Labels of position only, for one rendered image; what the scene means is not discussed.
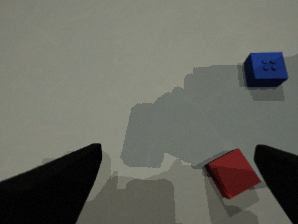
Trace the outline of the dark blue toy brick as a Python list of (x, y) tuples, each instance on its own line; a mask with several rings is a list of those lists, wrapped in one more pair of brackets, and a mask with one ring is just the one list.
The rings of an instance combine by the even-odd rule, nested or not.
[(279, 87), (289, 79), (282, 52), (250, 53), (243, 65), (247, 87)]

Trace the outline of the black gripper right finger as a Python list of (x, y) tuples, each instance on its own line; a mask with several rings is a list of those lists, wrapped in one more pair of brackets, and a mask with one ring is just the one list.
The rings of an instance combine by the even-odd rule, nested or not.
[(298, 155), (256, 145), (254, 163), (292, 224), (298, 224)]

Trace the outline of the red block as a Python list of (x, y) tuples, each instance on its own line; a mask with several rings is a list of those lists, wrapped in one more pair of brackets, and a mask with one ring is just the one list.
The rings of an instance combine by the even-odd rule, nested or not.
[(239, 148), (204, 166), (222, 197), (227, 199), (261, 182)]

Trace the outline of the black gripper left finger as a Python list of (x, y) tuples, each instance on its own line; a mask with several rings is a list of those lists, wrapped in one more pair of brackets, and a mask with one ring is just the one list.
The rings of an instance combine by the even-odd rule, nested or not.
[(93, 143), (0, 181), (0, 224), (76, 224), (101, 161)]

